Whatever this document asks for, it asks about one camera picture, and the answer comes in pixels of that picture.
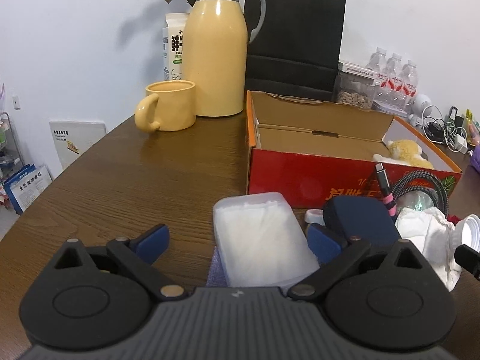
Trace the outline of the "purple cloth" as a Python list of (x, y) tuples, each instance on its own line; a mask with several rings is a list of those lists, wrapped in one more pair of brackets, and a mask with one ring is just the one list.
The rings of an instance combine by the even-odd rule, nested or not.
[(214, 248), (214, 253), (211, 258), (211, 264), (208, 272), (206, 286), (221, 287), (221, 288), (225, 288), (229, 286), (227, 283), (226, 276), (224, 274), (220, 254), (216, 247)]

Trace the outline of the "purple pouch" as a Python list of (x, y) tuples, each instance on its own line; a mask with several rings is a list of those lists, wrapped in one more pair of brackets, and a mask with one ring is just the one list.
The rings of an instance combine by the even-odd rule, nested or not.
[(469, 152), (470, 156), (470, 166), (480, 174), (480, 146), (476, 146), (473, 150)]

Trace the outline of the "left water bottle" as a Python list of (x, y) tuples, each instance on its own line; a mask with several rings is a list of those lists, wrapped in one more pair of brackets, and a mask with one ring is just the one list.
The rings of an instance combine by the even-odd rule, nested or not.
[(373, 95), (374, 100), (378, 99), (383, 93), (382, 85), (387, 80), (386, 66), (386, 50), (381, 47), (377, 47), (376, 52), (371, 55), (371, 58), (366, 65), (366, 68), (373, 71), (375, 75), (375, 89)]

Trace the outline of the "clear plastic swab box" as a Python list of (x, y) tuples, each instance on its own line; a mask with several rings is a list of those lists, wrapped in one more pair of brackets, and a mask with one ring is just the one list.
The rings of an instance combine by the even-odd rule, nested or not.
[(212, 209), (216, 250), (229, 287), (286, 291), (319, 269), (280, 193), (227, 197)]

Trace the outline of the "middle water bottle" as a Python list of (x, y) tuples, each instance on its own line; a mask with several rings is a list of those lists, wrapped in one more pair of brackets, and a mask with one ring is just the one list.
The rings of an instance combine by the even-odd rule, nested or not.
[(397, 53), (393, 53), (388, 59), (382, 71), (384, 77), (378, 92), (377, 99), (379, 101), (396, 104), (399, 90), (403, 84), (401, 59), (402, 56)]

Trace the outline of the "yellow white plush toy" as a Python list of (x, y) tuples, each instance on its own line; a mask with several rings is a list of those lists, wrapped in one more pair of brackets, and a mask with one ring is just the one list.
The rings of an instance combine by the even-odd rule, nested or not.
[(388, 141), (386, 147), (389, 151), (389, 157), (375, 154), (373, 156), (373, 161), (377, 163), (397, 164), (434, 170), (432, 163), (422, 156), (422, 147), (420, 147), (415, 141)]

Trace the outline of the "white cloth bag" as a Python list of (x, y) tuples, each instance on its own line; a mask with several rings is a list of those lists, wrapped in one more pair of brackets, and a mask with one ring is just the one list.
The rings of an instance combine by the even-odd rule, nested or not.
[(395, 226), (403, 239), (418, 248), (451, 292), (461, 277), (454, 252), (461, 245), (461, 230), (433, 206), (424, 211), (403, 208)]

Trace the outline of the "right water bottle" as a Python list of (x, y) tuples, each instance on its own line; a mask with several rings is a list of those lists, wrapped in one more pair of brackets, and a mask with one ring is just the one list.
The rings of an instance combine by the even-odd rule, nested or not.
[(405, 111), (409, 103), (416, 96), (418, 86), (418, 73), (416, 63), (411, 59), (403, 66), (402, 70), (402, 85), (398, 89), (398, 103)]

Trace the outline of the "blue white brochure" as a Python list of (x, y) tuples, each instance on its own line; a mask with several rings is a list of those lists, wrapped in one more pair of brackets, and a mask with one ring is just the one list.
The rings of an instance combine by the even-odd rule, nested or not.
[(46, 166), (27, 164), (4, 182), (4, 189), (13, 209), (21, 215), (51, 182)]

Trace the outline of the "yellow ceramic mug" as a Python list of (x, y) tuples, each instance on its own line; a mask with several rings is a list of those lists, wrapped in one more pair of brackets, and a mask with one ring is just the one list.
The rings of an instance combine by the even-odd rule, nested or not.
[(146, 86), (145, 97), (134, 112), (134, 123), (144, 133), (181, 131), (195, 121), (195, 83), (189, 80), (164, 80)]

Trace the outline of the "orange red cardboard box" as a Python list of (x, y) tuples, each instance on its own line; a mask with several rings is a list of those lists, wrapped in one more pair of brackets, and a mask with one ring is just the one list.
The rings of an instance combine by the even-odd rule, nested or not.
[(247, 92), (247, 193), (278, 192), (293, 208), (340, 196), (379, 197), (374, 155), (389, 141), (419, 144), (451, 193), (462, 170), (397, 116), (354, 106)]

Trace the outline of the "navy blue pouch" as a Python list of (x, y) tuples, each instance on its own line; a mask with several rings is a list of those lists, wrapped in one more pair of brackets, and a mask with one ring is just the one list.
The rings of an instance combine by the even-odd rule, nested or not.
[(345, 239), (358, 236), (378, 247), (400, 239), (384, 204), (373, 197), (332, 197), (323, 207), (323, 218), (326, 228)]

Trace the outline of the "yellow thermos jug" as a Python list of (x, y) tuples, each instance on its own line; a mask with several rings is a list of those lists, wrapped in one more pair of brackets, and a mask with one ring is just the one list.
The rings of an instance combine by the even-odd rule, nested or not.
[(195, 1), (184, 29), (182, 77), (195, 83), (197, 116), (242, 112), (247, 45), (266, 16), (266, 0), (259, 2), (258, 24), (248, 31), (239, 0)]

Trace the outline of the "clear seed container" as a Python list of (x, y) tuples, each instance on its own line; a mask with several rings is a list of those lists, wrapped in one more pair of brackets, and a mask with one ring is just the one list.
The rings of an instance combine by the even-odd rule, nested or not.
[(354, 63), (338, 62), (333, 100), (361, 109), (371, 109), (377, 73)]

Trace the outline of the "black paper bag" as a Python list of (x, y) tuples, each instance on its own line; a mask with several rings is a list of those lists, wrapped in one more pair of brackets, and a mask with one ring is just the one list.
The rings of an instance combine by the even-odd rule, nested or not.
[(247, 51), (246, 89), (332, 100), (345, 8), (346, 0), (266, 0)]

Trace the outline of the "water bottle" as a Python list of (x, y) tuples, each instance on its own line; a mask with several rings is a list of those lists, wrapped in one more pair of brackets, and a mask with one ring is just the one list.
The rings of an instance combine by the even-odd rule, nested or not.
[(382, 71), (384, 77), (378, 92), (377, 99), (379, 101), (396, 104), (399, 90), (403, 84), (401, 59), (402, 56), (397, 53), (393, 53), (388, 59)]
[(382, 85), (387, 80), (386, 66), (386, 50), (381, 47), (377, 47), (376, 52), (371, 55), (371, 58), (366, 65), (366, 68), (373, 71), (375, 75), (375, 89), (373, 95), (374, 100), (378, 99), (383, 93)]
[(402, 85), (398, 89), (398, 103), (405, 111), (409, 103), (416, 96), (418, 86), (418, 73), (416, 63), (411, 59), (403, 66), (402, 70)]

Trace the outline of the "white milk carton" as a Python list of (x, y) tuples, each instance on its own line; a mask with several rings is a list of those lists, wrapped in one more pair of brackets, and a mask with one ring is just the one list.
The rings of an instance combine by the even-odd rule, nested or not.
[(165, 80), (182, 79), (183, 32), (188, 13), (168, 13), (162, 31)]

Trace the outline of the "iridescent round compact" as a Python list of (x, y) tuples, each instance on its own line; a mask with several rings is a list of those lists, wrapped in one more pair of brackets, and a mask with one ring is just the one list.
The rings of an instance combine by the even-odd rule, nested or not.
[(396, 204), (398, 211), (402, 211), (404, 208), (409, 208), (414, 211), (424, 211), (434, 206), (433, 200), (427, 193), (417, 190), (399, 197)]

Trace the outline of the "white plastic lid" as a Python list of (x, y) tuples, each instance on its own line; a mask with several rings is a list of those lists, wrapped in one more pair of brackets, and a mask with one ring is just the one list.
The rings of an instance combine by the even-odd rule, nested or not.
[(477, 252), (480, 251), (480, 219), (477, 215), (470, 214), (456, 225), (452, 244), (454, 249), (467, 245)]

